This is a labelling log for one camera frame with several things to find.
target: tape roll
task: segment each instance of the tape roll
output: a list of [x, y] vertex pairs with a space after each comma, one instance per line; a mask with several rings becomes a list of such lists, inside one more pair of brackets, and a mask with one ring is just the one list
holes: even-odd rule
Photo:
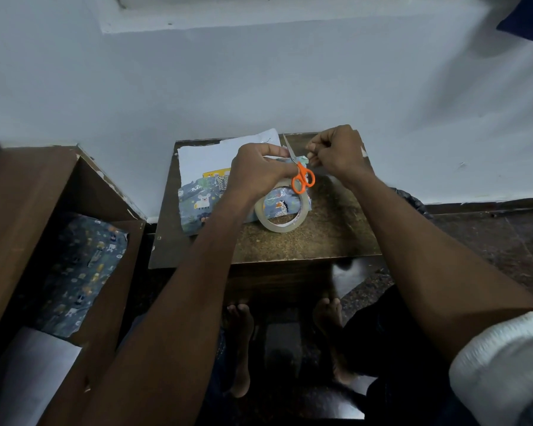
[[[282, 181], [278, 182], [275, 188], [290, 187], [290, 183], [290, 179], [283, 179]], [[285, 222], [284, 224], [275, 224], [273, 222], [270, 222], [265, 216], [264, 203], [266, 196], [264, 196], [261, 200], [255, 203], [255, 214], [257, 214], [257, 217], [261, 224], [267, 229], [269, 229], [271, 232], [291, 232], [304, 222], [304, 220], [306, 219], [306, 215], [308, 215], [308, 210], [310, 208], [308, 194], [306, 194], [306, 192], [299, 194], [298, 197], [300, 197], [300, 210], [298, 211], [298, 214], [296, 214], [296, 217], [294, 217], [291, 221]]]

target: fist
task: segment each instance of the fist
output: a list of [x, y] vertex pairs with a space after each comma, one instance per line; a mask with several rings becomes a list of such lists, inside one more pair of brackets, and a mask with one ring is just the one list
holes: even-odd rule
[[309, 166], [324, 166], [345, 186], [363, 171], [373, 172], [363, 157], [362, 138], [350, 125], [339, 125], [315, 135], [306, 145]]
[[239, 148], [231, 163], [227, 193], [235, 193], [241, 200], [255, 203], [267, 195], [279, 180], [298, 174], [294, 163], [283, 163], [273, 157], [290, 157], [288, 150], [270, 143], [247, 143]]

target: white paper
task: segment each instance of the white paper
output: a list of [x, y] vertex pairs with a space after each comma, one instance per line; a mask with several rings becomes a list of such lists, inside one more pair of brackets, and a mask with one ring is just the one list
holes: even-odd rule
[[0, 358], [0, 426], [35, 426], [80, 351], [23, 327]]
[[205, 172], [227, 169], [245, 143], [272, 143], [280, 146], [276, 129], [258, 135], [222, 140], [216, 145], [182, 146], [178, 149], [179, 176], [182, 185], [203, 177]]

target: white cloth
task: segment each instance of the white cloth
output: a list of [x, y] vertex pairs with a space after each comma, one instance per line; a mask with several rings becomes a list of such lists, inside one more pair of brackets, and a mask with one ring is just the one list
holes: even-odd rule
[[533, 402], [533, 312], [484, 330], [449, 371], [456, 396], [481, 426], [512, 426]]

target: bare foot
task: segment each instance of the bare foot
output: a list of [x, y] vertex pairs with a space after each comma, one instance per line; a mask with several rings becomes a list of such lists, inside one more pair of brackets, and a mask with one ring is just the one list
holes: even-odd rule
[[341, 321], [341, 303], [338, 298], [330, 301], [323, 298], [318, 301], [313, 312], [314, 324], [326, 337], [334, 369], [334, 377], [341, 384], [350, 384], [356, 375], [347, 368], [346, 358], [336, 349], [336, 341], [343, 329]]
[[227, 307], [227, 331], [237, 345], [237, 366], [231, 394], [242, 398], [249, 391], [251, 376], [249, 375], [249, 341], [255, 329], [255, 321], [249, 307], [240, 304]]

